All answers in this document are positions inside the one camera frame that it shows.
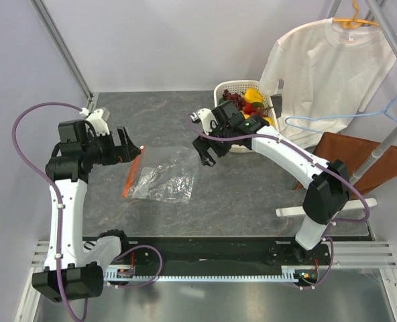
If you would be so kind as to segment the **red lychee bunch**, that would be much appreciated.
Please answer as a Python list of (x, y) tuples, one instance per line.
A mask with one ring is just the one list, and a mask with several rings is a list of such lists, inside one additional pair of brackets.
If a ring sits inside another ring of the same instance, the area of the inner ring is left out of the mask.
[(259, 115), (260, 117), (268, 116), (268, 108), (263, 103), (246, 103), (242, 109), (245, 118), (252, 115)]

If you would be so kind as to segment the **purple grape bunch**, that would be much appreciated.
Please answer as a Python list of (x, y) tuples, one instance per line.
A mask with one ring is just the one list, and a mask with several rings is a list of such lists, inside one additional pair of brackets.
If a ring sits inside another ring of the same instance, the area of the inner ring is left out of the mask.
[(227, 89), (223, 91), (222, 97), (219, 102), (233, 101), (237, 109), (241, 111), (245, 106), (245, 99), (239, 93), (231, 93)]

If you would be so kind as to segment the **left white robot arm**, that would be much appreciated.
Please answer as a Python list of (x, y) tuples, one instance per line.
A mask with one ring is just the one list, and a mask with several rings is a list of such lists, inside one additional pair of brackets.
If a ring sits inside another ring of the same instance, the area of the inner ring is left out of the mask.
[(101, 233), (85, 251), (83, 207), (94, 166), (132, 162), (141, 154), (124, 127), (117, 128), (119, 145), (111, 132), (99, 133), (89, 121), (62, 122), (58, 133), (60, 141), (45, 167), (52, 196), (50, 245), (43, 272), (32, 277), (32, 286), (54, 303), (100, 296), (109, 265), (130, 259), (127, 236), (119, 229)]

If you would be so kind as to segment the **clear zip top bag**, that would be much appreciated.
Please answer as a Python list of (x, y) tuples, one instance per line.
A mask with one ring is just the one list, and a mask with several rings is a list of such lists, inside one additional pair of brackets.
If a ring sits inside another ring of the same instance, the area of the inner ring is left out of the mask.
[(188, 204), (199, 169), (195, 150), (183, 146), (140, 147), (123, 189), (124, 199)]

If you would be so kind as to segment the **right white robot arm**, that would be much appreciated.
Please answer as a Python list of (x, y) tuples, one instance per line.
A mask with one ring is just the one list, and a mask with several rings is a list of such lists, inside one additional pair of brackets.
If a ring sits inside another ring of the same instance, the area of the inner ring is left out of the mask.
[(215, 165), (210, 151), (222, 157), (232, 145), (239, 145), (275, 162), (306, 188), (302, 204), (305, 217), (290, 253), (299, 264), (312, 260), (330, 221), (350, 198), (346, 165), (293, 144), (259, 115), (245, 117), (234, 101), (225, 101), (214, 109), (199, 109), (188, 115), (188, 120), (202, 127), (192, 144), (203, 165)]

